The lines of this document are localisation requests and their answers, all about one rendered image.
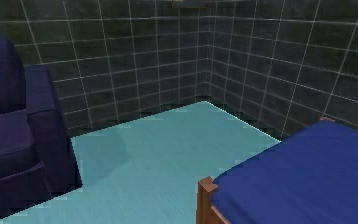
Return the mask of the framed wall picture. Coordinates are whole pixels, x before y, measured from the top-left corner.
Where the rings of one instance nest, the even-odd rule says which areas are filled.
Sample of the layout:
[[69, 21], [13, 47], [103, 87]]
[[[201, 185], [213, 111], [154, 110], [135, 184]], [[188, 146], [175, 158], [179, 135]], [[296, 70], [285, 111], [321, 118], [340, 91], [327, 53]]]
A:
[[171, 0], [173, 8], [205, 8], [205, 0]]

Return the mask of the wooden bed with blue cover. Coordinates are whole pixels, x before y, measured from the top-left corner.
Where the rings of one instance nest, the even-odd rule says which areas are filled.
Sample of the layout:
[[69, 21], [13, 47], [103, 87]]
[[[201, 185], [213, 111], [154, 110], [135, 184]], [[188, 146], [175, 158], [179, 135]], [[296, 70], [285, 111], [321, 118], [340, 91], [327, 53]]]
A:
[[321, 120], [200, 180], [196, 224], [358, 224], [358, 130]]

